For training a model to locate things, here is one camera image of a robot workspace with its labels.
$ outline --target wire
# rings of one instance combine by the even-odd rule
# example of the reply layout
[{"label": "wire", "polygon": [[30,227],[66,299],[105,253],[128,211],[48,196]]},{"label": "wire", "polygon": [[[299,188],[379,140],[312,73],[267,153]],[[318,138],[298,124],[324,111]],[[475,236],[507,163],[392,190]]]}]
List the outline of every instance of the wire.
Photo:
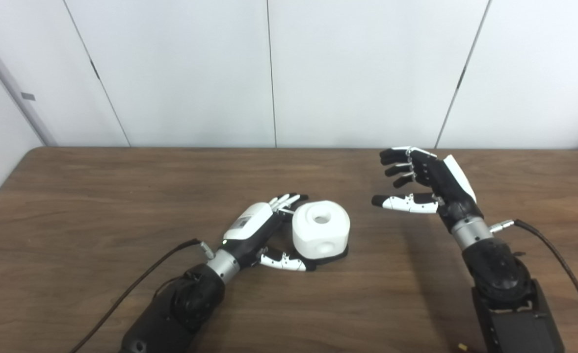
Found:
[{"label": "wire", "polygon": [[163,257],[161,257],[158,261],[156,261],[156,263],[154,263],[150,268],[148,268],[147,271],[145,271],[145,273],[143,273],[141,275],[141,277],[139,277],[136,281],[134,281],[134,283],[132,283],[125,290],[125,292],[123,292],[123,294],[119,297],[119,299],[117,299],[117,301],[114,302],[114,304],[112,304],[112,307],[110,307],[110,310],[108,310],[107,313],[105,313],[105,315],[98,321],[98,323],[92,328],[92,330],[89,331],[89,333],[87,333],[87,335],[78,344],[76,344],[76,346],[73,347],[73,349],[71,349],[69,351],[69,353],[76,353],[77,351],[79,351],[79,349],[82,348],[82,346],[89,339],[91,339],[91,337],[95,334],[95,332],[97,332],[97,330],[99,330],[99,328],[105,323],[105,321],[110,317],[110,315],[114,312],[114,310],[117,308],[117,306],[119,306],[119,304],[121,304],[121,302],[123,302],[123,299],[125,299],[128,296],[128,294],[130,294],[130,292],[132,290],[134,290],[134,288],[136,288],[136,286],[138,286],[138,284],[141,283],[141,281],[143,281],[145,279],[145,277],[147,277],[147,275],[152,273],[152,271],[156,270],[156,268],[158,266],[160,266],[160,264],[163,263],[163,261],[168,259],[168,257],[173,255],[175,252],[178,252],[180,250],[183,250],[184,248],[188,248],[189,246],[196,245],[199,243],[200,243],[199,240],[191,239],[190,241],[185,241],[184,243],[176,246],[175,248],[170,250],[168,253],[163,255]]},{"label": "wire", "polygon": [[182,276],[178,276],[178,277],[173,277],[170,278],[168,280],[166,280],[163,284],[160,285],[160,287],[158,287],[158,289],[154,292],[154,296],[152,297],[152,299],[156,298],[158,296],[158,294],[160,293],[160,290],[165,288],[166,285],[172,283],[173,281],[182,278]]},{"label": "wire", "polygon": [[551,244],[551,242],[549,241],[549,239],[547,239],[539,230],[537,230],[536,228],[534,228],[533,226],[531,226],[528,223],[525,223],[523,221],[520,221],[520,219],[515,219],[514,220],[514,226],[520,227],[524,230],[528,230],[529,232],[531,232],[533,235],[535,235],[536,237],[540,238],[540,240],[542,241],[542,243],[544,243],[549,250],[553,253],[553,255],[555,255],[557,261],[560,262],[560,264],[562,264],[562,267],[564,268],[564,270],[566,271],[566,273],[568,274],[568,276],[570,277],[570,280],[572,281],[572,284],[574,284],[575,289],[577,289],[577,293],[578,293],[578,280],[577,277],[575,277],[575,274],[572,272],[572,270],[570,270],[568,264],[566,263],[566,260],[563,259],[562,255],[560,255],[560,252],[555,248],[555,246],[553,244]]}]

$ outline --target black forearm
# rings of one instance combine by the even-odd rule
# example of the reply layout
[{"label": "black forearm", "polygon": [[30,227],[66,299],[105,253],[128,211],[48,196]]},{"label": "black forearm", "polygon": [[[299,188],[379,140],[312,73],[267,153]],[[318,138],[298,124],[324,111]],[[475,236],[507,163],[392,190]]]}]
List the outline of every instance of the black forearm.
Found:
[{"label": "black forearm", "polygon": [[126,332],[120,353],[183,353],[224,299],[224,282],[199,264],[169,284]]}]

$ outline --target wooden table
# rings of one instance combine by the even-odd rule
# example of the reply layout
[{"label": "wooden table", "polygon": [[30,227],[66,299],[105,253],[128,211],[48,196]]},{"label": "wooden table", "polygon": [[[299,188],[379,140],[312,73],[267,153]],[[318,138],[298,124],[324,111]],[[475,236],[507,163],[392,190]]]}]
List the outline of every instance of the wooden table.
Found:
[{"label": "wooden table", "polygon": [[[533,224],[578,276],[578,151],[453,152],[489,224]],[[374,194],[396,193],[383,170],[375,150],[32,150],[0,189],[0,353],[68,351],[166,251],[193,237],[215,248],[247,206],[284,192],[345,207],[348,257],[314,273],[242,271],[190,351],[484,349],[470,276],[439,217],[370,205]],[[290,241],[289,231],[276,241]],[[532,235],[499,236],[526,252],[567,352],[578,353],[567,275]],[[83,352],[116,352],[157,286],[202,261],[197,250],[166,261]]]}]

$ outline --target robotic arm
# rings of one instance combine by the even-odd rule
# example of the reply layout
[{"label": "robotic arm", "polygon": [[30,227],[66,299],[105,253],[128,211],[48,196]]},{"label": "robotic arm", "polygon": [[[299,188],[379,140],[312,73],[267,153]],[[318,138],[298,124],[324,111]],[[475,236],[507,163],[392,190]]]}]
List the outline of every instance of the robotic arm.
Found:
[{"label": "robotic arm", "polygon": [[265,244],[291,217],[292,206],[307,198],[286,194],[255,203],[230,226],[217,252],[202,243],[208,263],[193,266],[154,297],[126,332],[119,353],[185,352],[195,333],[224,299],[226,284],[244,268],[262,263],[306,270],[302,260],[284,252],[268,251]]},{"label": "robotic arm", "polygon": [[432,192],[376,195],[372,204],[439,214],[473,277],[473,303],[488,352],[562,353],[562,340],[538,281],[531,279],[509,246],[493,235],[510,224],[485,224],[474,191],[455,158],[439,160],[415,147],[391,148],[380,156],[381,164],[393,164],[386,176],[402,174],[394,187],[415,181]]}]

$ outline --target black base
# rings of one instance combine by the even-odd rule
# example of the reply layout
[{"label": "black base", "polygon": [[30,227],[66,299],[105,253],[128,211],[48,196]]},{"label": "black base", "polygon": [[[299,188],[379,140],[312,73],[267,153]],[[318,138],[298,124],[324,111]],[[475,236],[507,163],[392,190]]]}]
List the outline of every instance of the black base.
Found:
[{"label": "black base", "polygon": [[343,259],[348,255],[349,246],[346,245],[345,249],[339,255],[334,255],[330,257],[323,257],[322,259],[309,259],[301,255],[298,251],[294,251],[295,257],[298,257],[304,263],[304,266],[307,267],[307,271],[314,271],[318,265],[323,265],[327,263],[332,263],[333,261]]},{"label": "black base", "polygon": [[531,309],[492,311],[473,288],[473,302],[488,353],[563,353],[564,346],[538,281]]}]

